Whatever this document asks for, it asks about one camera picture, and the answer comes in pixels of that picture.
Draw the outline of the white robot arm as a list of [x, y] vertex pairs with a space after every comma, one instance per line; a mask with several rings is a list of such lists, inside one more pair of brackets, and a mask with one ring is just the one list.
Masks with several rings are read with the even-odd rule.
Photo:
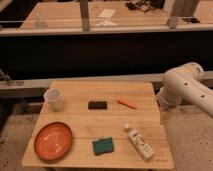
[[160, 107], [168, 110], [186, 100], [213, 118], [213, 90], [201, 83], [203, 75], [202, 66], [196, 62], [166, 71], [163, 86], [156, 95]]

